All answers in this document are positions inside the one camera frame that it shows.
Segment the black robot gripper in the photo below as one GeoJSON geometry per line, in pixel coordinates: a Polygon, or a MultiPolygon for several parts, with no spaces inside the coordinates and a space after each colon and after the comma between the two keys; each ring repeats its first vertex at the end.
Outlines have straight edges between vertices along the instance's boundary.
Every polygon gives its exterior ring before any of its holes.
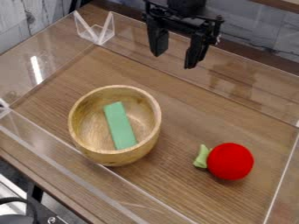
{"type": "Polygon", "coordinates": [[[220,42],[224,18],[205,8],[208,0],[144,0],[143,20],[147,24],[149,49],[159,57],[168,49],[169,33],[191,35],[185,51],[184,68],[192,69],[203,61],[211,45],[220,42]]]}

